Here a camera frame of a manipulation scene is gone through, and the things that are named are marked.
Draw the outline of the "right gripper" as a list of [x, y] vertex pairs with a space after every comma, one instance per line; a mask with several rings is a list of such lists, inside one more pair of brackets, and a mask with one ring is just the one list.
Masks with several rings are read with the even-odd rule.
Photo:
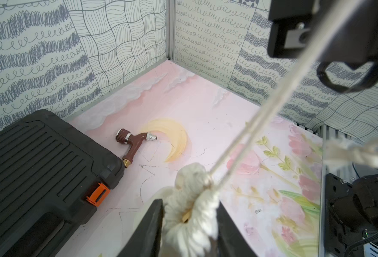
[[378, 64], [378, 1], [272, 1], [268, 55]]

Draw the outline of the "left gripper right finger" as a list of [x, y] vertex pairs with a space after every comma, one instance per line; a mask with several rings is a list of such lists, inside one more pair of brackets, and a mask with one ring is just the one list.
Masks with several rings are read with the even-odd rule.
[[218, 257], [256, 257], [221, 202], [217, 209], [217, 221]]

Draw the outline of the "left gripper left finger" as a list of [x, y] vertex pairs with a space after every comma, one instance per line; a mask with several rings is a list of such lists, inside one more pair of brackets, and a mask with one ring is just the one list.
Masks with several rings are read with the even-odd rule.
[[157, 257], [161, 248], [163, 201], [156, 199], [117, 257]]

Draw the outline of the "beige cloth soil bag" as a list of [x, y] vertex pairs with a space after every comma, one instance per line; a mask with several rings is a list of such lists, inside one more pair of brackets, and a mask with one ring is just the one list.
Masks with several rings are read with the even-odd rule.
[[[318, 204], [321, 173], [269, 136], [275, 118], [284, 116], [316, 129], [318, 114], [338, 94], [316, 78], [318, 60], [303, 73], [278, 113], [260, 125], [264, 106], [298, 58], [272, 58], [267, 47], [272, 1], [177, 1], [173, 36], [178, 64], [260, 106], [235, 136], [224, 136], [209, 168], [198, 163], [179, 168], [170, 186], [158, 190], [135, 218], [139, 225], [152, 202], [163, 201], [161, 257], [216, 256], [217, 209], [223, 204], [245, 241], [263, 257], [315, 257], [318, 254]], [[351, 71], [330, 62], [329, 79], [353, 93], [366, 70]], [[302, 193], [313, 182], [314, 192]]]

